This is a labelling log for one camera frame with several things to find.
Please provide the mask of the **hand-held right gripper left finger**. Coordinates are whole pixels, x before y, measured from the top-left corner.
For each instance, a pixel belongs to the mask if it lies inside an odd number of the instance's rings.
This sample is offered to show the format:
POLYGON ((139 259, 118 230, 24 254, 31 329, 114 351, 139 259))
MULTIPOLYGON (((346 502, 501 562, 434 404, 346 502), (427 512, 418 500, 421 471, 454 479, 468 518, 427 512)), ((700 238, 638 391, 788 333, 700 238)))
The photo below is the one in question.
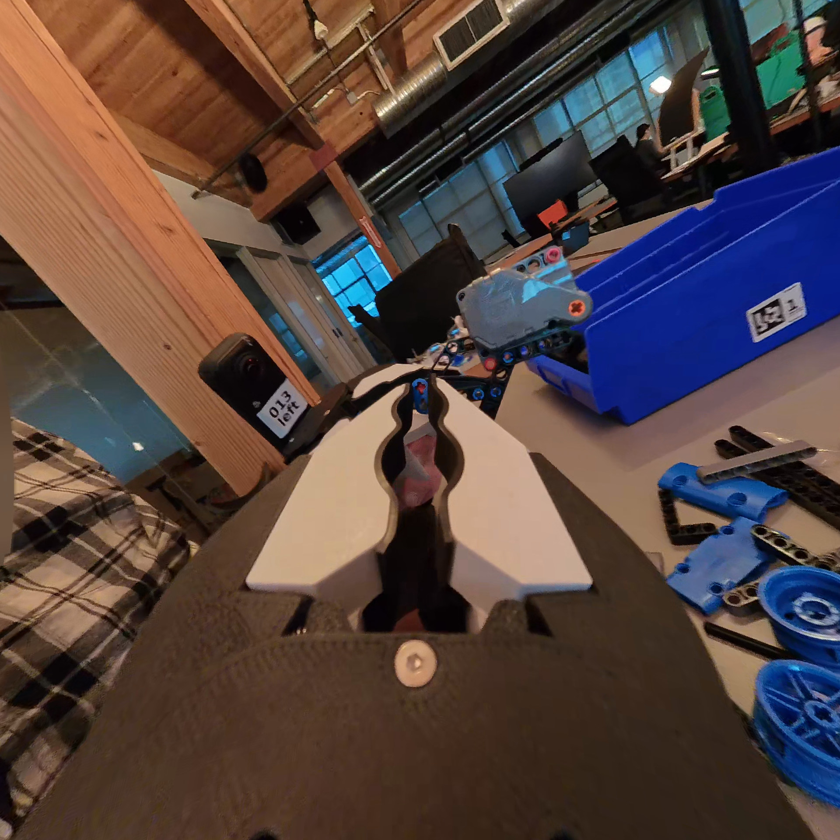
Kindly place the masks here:
POLYGON ((410 385, 397 386, 312 451, 246 575, 250 591, 329 602, 361 631, 363 609, 383 590, 379 555, 398 516, 382 457, 393 439, 403 451, 399 405, 409 398, 410 385))

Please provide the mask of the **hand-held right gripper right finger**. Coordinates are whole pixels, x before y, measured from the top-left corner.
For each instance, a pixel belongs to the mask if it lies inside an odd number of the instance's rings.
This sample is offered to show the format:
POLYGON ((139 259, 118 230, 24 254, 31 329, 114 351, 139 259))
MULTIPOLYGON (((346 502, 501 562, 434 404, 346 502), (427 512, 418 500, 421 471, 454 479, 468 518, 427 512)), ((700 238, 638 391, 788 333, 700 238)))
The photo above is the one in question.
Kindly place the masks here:
POLYGON ((587 592, 594 582, 531 453, 443 380, 432 380, 444 594, 478 632, 492 608, 531 595, 587 592))

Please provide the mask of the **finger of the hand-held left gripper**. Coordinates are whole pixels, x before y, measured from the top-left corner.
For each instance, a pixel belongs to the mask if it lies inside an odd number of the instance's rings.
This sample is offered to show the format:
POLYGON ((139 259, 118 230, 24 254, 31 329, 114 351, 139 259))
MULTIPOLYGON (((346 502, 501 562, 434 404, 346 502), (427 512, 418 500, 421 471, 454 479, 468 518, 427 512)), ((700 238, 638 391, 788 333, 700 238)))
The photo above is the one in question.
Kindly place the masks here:
POLYGON ((394 391, 426 381, 428 368, 420 364, 391 364, 363 377, 351 393, 352 403, 376 403, 394 391))

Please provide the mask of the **black angled beam assembly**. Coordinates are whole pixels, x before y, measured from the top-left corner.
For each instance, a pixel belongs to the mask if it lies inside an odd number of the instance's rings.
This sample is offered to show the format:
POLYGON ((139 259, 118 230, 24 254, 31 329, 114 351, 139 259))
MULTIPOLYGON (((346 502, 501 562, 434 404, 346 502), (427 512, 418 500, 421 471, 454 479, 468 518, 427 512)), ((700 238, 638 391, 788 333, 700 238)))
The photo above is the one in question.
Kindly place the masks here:
MULTIPOLYGON (((540 270, 557 265, 567 266, 572 274, 561 246, 548 245, 521 258, 511 268, 519 266, 521 270, 540 270)), ((485 276, 509 268, 493 269, 485 276)), ((495 417, 513 368, 519 363, 532 361, 553 351, 569 349, 575 340, 574 331, 582 324, 562 330, 552 337, 515 348, 487 351, 476 346, 459 314, 444 341, 430 345, 415 360, 446 380, 484 413, 495 417), (498 359, 498 367, 492 373, 486 371, 482 364, 487 356, 495 356, 498 359)))

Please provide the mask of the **grey pull-back motor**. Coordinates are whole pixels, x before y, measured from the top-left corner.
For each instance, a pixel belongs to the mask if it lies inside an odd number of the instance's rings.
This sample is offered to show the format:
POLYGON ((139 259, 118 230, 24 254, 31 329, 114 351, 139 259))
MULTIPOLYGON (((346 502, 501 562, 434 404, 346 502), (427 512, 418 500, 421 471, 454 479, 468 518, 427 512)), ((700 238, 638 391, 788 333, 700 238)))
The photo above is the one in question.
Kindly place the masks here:
POLYGON ((456 293, 470 338, 487 351, 552 337, 587 320, 591 296, 576 286, 567 266, 519 266, 473 280, 456 293))

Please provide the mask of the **grey desk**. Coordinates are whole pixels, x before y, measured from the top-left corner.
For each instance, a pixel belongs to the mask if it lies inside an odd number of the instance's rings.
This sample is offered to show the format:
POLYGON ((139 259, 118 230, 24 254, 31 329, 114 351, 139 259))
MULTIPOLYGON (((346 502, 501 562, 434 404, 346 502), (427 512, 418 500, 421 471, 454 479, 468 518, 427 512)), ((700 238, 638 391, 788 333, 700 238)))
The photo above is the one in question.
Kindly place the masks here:
MULTIPOLYGON (((676 462, 716 459, 713 442, 729 438, 730 426, 816 445, 824 450, 816 469, 838 482, 838 330, 838 318, 827 321, 631 426, 594 414, 520 364, 497 422, 671 571, 687 549, 665 537, 656 482, 676 462)), ((838 531, 792 502, 768 520, 815 553, 838 549, 838 531)), ((763 660, 708 637, 704 619, 686 611, 730 699, 750 712, 763 660)))

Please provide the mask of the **blue holed panel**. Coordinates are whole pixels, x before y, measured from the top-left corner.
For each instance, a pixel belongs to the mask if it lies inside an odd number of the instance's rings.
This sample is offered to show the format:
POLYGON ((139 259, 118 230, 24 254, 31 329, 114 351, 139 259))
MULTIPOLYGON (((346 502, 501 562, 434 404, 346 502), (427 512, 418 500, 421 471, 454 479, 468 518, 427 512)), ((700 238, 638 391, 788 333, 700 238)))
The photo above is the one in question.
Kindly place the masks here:
POLYGON ((658 480, 658 488, 689 504, 731 520, 745 518, 763 523, 769 512, 789 500, 786 490, 745 476, 703 484, 698 467, 688 463, 671 466, 658 480))
POLYGON ((704 616, 718 612, 726 593, 756 580, 774 562, 753 537, 756 525, 736 518, 703 540, 667 576, 670 589, 704 616))

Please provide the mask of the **grey flat plate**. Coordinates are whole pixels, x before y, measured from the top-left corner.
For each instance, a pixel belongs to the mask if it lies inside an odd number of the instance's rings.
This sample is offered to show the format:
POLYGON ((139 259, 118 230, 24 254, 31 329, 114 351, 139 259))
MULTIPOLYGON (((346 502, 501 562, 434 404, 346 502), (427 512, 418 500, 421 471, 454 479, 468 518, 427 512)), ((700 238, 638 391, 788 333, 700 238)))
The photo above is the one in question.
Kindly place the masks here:
POLYGON ((818 454, 818 448, 804 440, 771 446, 745 455, 725 458, 696 468, 696 477, 703 485, 749 476, 757 471, 800 462, 818 454))

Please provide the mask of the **person's plaid shirt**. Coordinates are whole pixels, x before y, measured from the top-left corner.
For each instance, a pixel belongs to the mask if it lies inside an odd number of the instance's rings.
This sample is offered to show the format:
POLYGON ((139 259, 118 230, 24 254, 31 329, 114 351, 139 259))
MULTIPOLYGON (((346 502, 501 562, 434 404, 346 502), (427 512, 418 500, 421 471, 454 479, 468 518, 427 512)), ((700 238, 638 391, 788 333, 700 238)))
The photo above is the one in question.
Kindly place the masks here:
POLYGON ((142 624, 192 558, 180 525, 70 441, 11 419, 1 568, 2 838, 86 739, 142 624))

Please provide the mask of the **blue labelled storage bin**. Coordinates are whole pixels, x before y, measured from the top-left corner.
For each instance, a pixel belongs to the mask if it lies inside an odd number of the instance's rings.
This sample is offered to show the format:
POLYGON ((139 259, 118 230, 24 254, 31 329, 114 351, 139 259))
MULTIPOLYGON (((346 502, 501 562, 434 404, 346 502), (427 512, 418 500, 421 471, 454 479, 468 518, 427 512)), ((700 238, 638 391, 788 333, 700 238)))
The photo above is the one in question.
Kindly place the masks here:
POLYGON ((625 425, 839 313, 839 149, 722 187, 577 278, 587 371, 532 373, 625 425))

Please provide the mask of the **blue wheel hub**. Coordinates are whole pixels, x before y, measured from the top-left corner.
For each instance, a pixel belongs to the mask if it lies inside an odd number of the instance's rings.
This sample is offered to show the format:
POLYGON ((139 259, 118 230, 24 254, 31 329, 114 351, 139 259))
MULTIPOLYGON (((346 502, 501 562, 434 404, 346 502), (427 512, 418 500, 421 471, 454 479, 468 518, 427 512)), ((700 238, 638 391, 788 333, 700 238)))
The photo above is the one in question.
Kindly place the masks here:
POLYGON ((767 573, 759 603, 775 638, 795 657, 839 671, 839 575, 806 566, 767 573))
POLYGON ((838 673, 792 659, 769 662, 755 680, 752 727, 787 781, 839 806, 838 673))

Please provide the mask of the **white vent grille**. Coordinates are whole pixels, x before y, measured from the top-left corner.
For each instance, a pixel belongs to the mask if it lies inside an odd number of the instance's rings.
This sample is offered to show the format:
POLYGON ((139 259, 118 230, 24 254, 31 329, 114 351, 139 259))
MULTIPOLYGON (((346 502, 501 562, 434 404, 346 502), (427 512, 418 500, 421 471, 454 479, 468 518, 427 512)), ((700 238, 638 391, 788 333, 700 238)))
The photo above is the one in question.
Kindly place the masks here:
POLYGON ((476 1, 448 21, 434 36, 434 47, 447 71, 452 71, 510 25, 502 1, 476 1))

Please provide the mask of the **green crate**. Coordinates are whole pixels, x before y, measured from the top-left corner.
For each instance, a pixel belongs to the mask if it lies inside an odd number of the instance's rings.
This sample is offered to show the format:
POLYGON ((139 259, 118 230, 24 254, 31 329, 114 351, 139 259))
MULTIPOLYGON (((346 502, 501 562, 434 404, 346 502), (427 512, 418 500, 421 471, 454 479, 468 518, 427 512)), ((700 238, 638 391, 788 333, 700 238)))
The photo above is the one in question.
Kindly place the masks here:
POLYGON ((709 85, 700 93, 699 102, 700 117, 705 127, 707 141, 727 134, 731 121, 722 89, 716 85, 709 85))

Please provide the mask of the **black round-head pole lamp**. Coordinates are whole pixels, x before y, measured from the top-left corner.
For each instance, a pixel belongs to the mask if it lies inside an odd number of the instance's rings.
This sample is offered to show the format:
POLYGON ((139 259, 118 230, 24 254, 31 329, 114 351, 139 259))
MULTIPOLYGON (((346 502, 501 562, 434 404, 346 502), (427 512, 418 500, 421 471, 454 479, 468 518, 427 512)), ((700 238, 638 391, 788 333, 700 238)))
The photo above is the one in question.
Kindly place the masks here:
POLYGON ((700 5, 744 174, 754 176, 772 170, 779 165, 780 156, 770 132, 740 3, 702 1, 700 5))

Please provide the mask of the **silver air duct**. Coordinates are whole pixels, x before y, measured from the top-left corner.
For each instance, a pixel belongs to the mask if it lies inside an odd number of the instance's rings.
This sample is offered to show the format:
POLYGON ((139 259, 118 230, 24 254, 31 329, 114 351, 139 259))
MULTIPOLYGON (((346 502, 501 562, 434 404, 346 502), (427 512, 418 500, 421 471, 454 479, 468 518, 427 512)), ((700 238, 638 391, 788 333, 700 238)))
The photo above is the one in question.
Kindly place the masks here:
MULTIPOLYGON (((502 2, 510 19, 510 25, 504 33, 492 39, 472 57, 468 58, 466 62, 452 71, 447 71, 444 67, 434 47, 433 37, 433 46, 428 54, 395 81, 392 91, 384 93, 374 100, 374 114, 385 137, 392 137, 394 133, 404 128, 434 102, 487 63, 489 59, 498 55, 502 49, 510 46, 516 38, 523 35, 531 26, 561 5, 561 1, 502 2)), ((449 21, 461 15, 467 7, 458 15, 450 18, 449 21)))

